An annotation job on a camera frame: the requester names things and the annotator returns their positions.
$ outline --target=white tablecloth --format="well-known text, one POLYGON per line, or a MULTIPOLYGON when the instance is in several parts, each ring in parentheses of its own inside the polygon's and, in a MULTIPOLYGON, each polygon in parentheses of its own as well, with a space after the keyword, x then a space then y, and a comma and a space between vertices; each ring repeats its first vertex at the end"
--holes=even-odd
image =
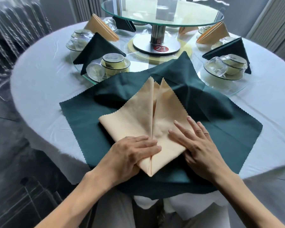
MULTIPOLYGON (((90 169, 59 102, 91 87, 76 71, 65 46, 72 32, 84 25, 68 26, 40 39, 21 55, 11 76, 13 100, 32 148, 43 150, 72 184, 78 183, 90 169)), ((125 41, 133 34, 126 31, 122 34, 116 45, 124 49, 125 41)), ((194 54, 201 58, 195 36, 186 37, 194 54)), ((253 77, 245 89, 230 99, 259 120, 263 130, 239 175, 243 179, 260 180, 285 169, 285 62, 261 46, 243 41, 253 77)), ((142 207, 152 204, 151 200, 141 199, 136 198, 142 207)), ((168 201, 183 219, 200 213, 213 202, 226 203, 219 192, 182 194, 168 201)))

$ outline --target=dark green napkin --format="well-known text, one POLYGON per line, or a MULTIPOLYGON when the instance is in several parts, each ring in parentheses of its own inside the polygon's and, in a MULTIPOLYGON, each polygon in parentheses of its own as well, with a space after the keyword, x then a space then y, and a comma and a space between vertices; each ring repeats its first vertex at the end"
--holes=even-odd
POLYGON ((246 70, 246 73, 251 74, 250 62, 248 60, 248 56, 242 38, 237 38, 231 42, 221 45, 220 47, 210 50, 209 52, 205 53, 202 57, 207 60, 210 60, 214 57, 220 57, 228 54, 235 54, 245 58, 248 63, 248 68, 246 70))
POLYGON ((124 52, 104 39, 99 33, 95 33, 83 51, 81 51, 78 57, 76 57, 76 59, 73 61, 73 63, 75 65, 83 64, 80 74, 84 75, 87 73, 86 68, 87 65, 91 63, 91 61, 101 58, 107 53, 119 53, 124 57, 126 56, 124 52))
MULTIPOLYGON (((206 86, 198 78, 186 53, 148 70, 119 73, 60 103, 90 167, 95 167, 114 143, 98 118, 121 108, 150 76, 157 83, 165 78, 188 114, 201 121, 210 132, 227 165, 239 173, 262 124, 228 97, 206 86)), ((130 195, 151 199, 182 193, 206 194, 216 190, 188 167, 182 155, 153 177, 141 171, 118 188, 130 195)))
POLYGON ((136 31, 136 27, 135 27, 135 25, 133 24, 132 21, 121 19, 121 18, 118 18, 116 16, 113 16, 113 19, 115 20, 116 27, 118 29, 130 31, 130 32, 135 32, 136 31))

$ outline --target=folded napkin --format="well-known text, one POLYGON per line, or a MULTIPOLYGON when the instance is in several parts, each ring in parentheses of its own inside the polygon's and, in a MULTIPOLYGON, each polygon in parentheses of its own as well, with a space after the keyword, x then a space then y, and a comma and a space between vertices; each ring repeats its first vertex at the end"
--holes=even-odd
POLYGON ((113 30, 110 29, 96 14, 92 14, 91 19, 88 21, 85 29, 91 30, 93 33, 99 33, 108 41, 117 42, 119 37, 113 30))
POLYGON ((205 33, 203 33, 196 41, 199 44, 214 45, 221 38, 229 37, 228 30, 224 22, 219 22, 210 27, 205 33))
POLYGON ((185 151, 184 146, 168 136, 168 130, 177 129, 173 124, 177 120, 194 132, 186 120, 187 116, 185 108, 167 82, 162 79, 159 85, 149 77, 123 107, 112 114, 101 116, 99 121, 116 142, 126 136, 142 135, 158 141, 157 145, 162 146, 162 151, 138 163, 152 177, 185 151))
POLYGON ((83 64, 80 74, 84 75, 87 73, 86 68, 91 61, 96 60, 107 53, 119 53, 124 57, 126 56, 124 52, 104 39, 99 33, 95 33, 83 51, 81 51, 78 57, 73 61, 73 64, 83 64))
MULTIPOLYGON (((98 119, 119 110, 150 76, 158 84, 164 78, 188 115, 201 121, 209 131, 226 164, 239 173, 262 130, 262 124, 227 96, 205 85, 198 78, 187 53, 141 72, 116 74, 60 103, 88 165, 94 168, 114 144, 98 119)), ((182 155, 152 177, 141 171, 118 185, 118 189, 151 199, 182 193, 206 194, 216 190, 188 167, 182 155)))
POLYGON ((185 34, 185 33, 188 33, 188 32, 194 31, 194 30, 198 30, 198 27, 197 26, 194 26, 194 27, 180 27, 179 30, 178 30, 178 33, 179 34, 185 34))
POLYGON ((116 16, 113 16, 113 19, 115 20, 116 27, 118 29, 130 31, 130 32, 135 32, 136 31, 136 27, 135 27, 135 25, 133 24, 132 21, 121 19, 121 18, 118 18, 116 16))
POLYGON ((209 52, 205 53, 202 57, 207 60, 210 60, 214 57, 220 57, 228 54, 235 54, 245 58, 248 63, 248 68, 246 70, 246 73, 251 74, 250 62, 248 60, 248 56, 242 38, 237 38, 231 42, 221 45, 220 47, 210 50, 209 52))

